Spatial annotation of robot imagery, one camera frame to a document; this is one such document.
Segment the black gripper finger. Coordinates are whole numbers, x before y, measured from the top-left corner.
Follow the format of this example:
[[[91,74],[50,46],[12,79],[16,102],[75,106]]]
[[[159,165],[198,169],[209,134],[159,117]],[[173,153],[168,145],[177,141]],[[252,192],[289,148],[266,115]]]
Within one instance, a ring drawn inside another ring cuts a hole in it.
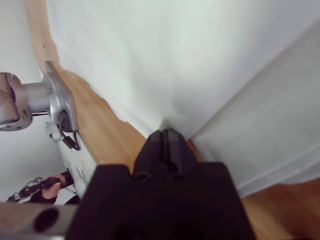
[[[183,135],[172,128],[163,130],[163,150],[163,161],[174,179],[184,178],[198,163]]]
[[[134,179],[151,179],[157,175],[157,167],[163,160],[163,133],[153,132],[145,141],[135,159],[133,167]]]

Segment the bystander bare hand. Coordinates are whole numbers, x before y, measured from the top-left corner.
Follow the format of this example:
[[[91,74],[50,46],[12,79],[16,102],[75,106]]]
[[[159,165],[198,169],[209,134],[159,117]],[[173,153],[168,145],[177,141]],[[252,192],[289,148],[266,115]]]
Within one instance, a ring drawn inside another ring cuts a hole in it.
[[[56,200],[59,191],[61,189],[61,182],[57,182],[50,186],[48,189],[42,189],[41,190],[41,195],[44,199],[46,200]]]

